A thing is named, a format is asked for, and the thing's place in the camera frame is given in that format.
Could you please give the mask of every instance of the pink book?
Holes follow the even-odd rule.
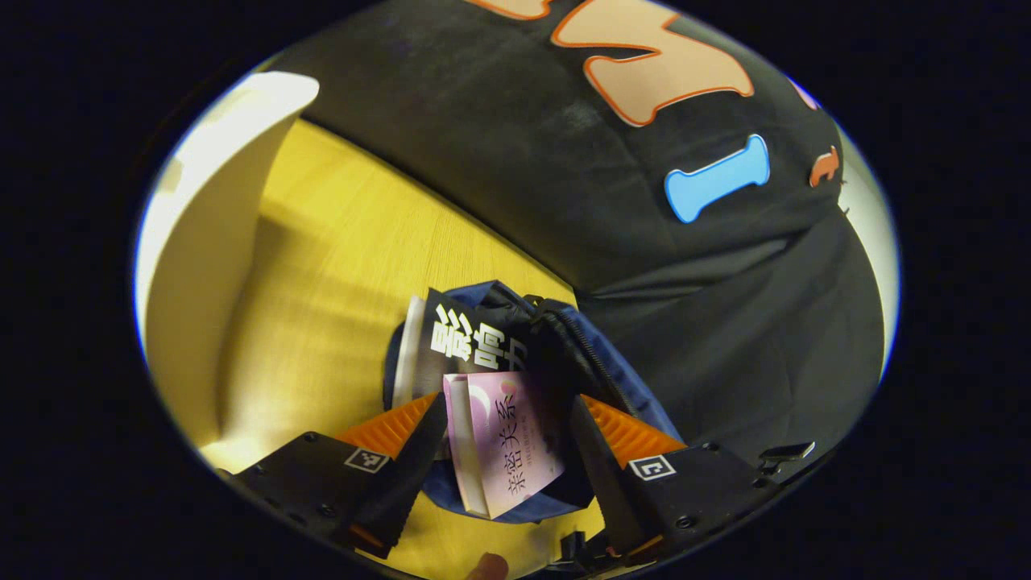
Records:
[[[556,424],[526,374],[445,375],[443,387],[467,512],[494,519],[562,475]]]

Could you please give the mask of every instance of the wooden floor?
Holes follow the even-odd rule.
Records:
[[[384,357],[412,296],[501,279],[574,303],[561,279],[475,219],[351,143],[299,121],[272,167],[255,261],[224,346],[220,439],[200,449],[237,472],[304,431],[334,435],[381,411]],[[510,578],[603,526],[597,503],[539,525],[438,509],[420,493],[385,564],[464,578],[485,551]]]

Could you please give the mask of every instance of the blue graphic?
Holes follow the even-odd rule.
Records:
[[[765,183],[770,177],[766,141],[749,135],[744,148],[685,173],[673,169],[666,175],[666,198],[677,218],[686,224],[698,218],[706,205],[744,185]]]

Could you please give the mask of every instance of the orange letter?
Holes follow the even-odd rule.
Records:
[[[518,21],[542,19],[552,11],[547,5],[552,0],[466,0],[466,2]]]
[[[624,121],[642,127],[671,103],[714,91],[755,92],[734,57],[666,30],[679,14],[646,0],[588,0],[552,33],[559,46],[618,46],[652,50],[616,60],[591,57],[584,71]]]

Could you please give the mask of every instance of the black zipper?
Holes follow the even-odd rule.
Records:
[[[601,376],[602,380],[605,382],[605,386],[608,387],[609,395],[623,403],[623,408],[628,414],[632,417],[637,417],[637,409],[630,404],[630,400],[627,399],[626,394],[624,394],[623,389],[620,388],[620,385],[616,383],[612,376],[608,374],[608,370],[605,369],[604,364],[602,364],[601,360],[598,359],[598,353],[594,352],[594,347],[591,346],[587,337],[584,336],[584,332],[580,331],[579,326],[576,325],[576,322],[573,321],[569,315],[560,311],[547,311],[542,314],[543,316],[554,316],[555,318],[558,318],[562,322],[563,327],[572,332],[573,336],[576,338],[576,342],[579,343],[580,350],[587,356],[588,361],[590,361],[594,366],[595,372]]]

